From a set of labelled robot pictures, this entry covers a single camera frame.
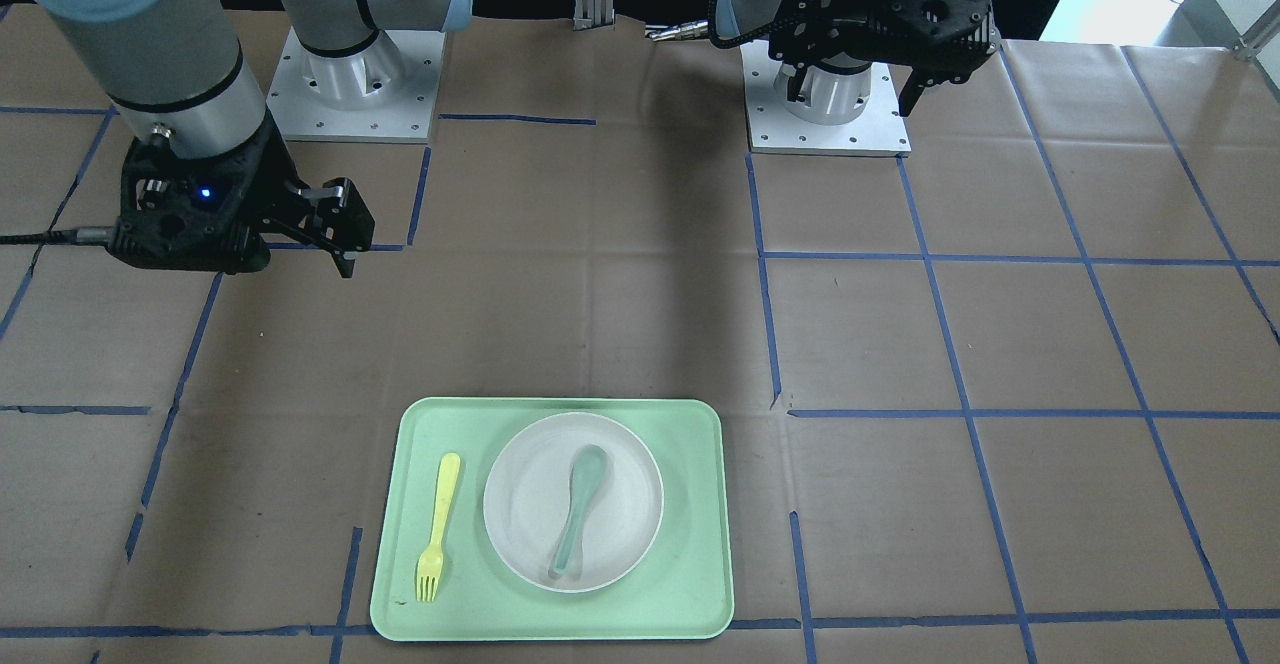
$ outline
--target light green rectangular tray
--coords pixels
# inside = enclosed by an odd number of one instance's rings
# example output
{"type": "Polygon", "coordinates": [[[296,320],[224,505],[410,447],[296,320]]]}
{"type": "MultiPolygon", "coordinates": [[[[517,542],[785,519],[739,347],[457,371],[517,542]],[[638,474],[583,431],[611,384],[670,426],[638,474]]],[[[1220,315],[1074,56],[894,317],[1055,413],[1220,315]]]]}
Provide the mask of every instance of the light green rectangular tray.
{"type": "Polygon", "coordinates": [[[709,638],[733,618],[721,422],[700,400],[424,399],[401,420],[370,618],[394,641],[709,638]],[[593,412],[635,431],[662,472],[664,512],[649,554],[585,594],[541,590],[489,544],[484,484],[522,429],[593,412]],[[413,600],[413,567],[431,528],[440,455],[462,455],[434,603],[413,600]]]}

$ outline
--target teal spoon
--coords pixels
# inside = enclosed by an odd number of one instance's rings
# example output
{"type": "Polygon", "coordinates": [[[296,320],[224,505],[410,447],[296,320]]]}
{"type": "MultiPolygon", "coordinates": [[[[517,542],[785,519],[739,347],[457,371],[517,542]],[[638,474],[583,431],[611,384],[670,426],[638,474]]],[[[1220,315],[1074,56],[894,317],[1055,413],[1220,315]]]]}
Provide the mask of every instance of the teal spoon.
{"type": "Polygon", "coordinates": [[[573,458],[573,467],[568,476],[568,518],[564,522],[559,546],[556,548],[552,576],[563,574],[568,567],[570,557],[573,555],[573,550],[582,540],[582,522],[586,521],[586,509],[595,499],[595,491],[599,491],[608,468],[609,455],[594,444],[582,447],[582,450],[573,458]]]}

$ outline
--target metal base plate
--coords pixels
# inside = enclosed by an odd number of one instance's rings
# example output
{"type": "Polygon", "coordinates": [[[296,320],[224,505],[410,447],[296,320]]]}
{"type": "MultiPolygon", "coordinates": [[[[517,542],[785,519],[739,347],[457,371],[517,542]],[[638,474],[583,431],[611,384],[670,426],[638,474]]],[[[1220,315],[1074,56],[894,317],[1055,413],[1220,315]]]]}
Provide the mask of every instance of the metal base plate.
{"type": "Polygon", "coordinates": [[[773,91],[782,63],[769,58],[768,41],[749,41],[741,50],[751,152],[842,157],[899,157],[911,152],[906,122],[897,116],[897,91],[888,64],[872,64],[872,93],[856,120],[846,125],[815,125],[788,113],[773,91]]]}
{"type": "Polygon", "coordinates": [[[435,120],[444,35],[439,31],[388,31],[406,58],[408,79],[378,107],[343,111],[321,102],[302,77],[303,49],[289,29],[266,104],[288,141],[384,141],[425,145],[435,120]]]}

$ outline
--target yellow fork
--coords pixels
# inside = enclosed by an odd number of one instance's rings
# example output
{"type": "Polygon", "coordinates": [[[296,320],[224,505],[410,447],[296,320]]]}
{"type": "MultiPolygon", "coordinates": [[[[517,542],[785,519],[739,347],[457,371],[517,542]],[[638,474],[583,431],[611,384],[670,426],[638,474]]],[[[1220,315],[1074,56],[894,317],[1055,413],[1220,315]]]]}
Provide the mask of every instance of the yellow fork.
{"type": "Polygon", "coordinates": [[[415,595],[420,601],[435,601],[435,591],[444,573],[444,526],[449,521],[449,508],[453,504],[453,490],[458,485],[458,470],[462,468],[461,455],[453,452],[440,458],[439,472],[435,473],[435,514],[431,517],[431,541],[417,558],[415,573],[415,595]]]}

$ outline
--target white plate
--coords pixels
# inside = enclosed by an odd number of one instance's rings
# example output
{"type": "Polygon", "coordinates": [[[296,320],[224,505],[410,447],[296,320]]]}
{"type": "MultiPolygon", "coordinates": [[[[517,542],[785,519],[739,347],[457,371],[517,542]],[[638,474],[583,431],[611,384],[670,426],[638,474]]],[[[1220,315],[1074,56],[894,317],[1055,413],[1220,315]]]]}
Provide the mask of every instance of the white plate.
{"type": "Polygon", "coordinates": [[[644,559],[662,523],[662,473],[649,447],[602,415],[550,415],[517,432],[484,487],[484,526],[498,557],[525,581],[559,592],[608,586],[644,559]],[[609,468],[582,527],[581,558],[558,578],[552,558],[568,517],[573,458],[594,444],[609,468]]]}

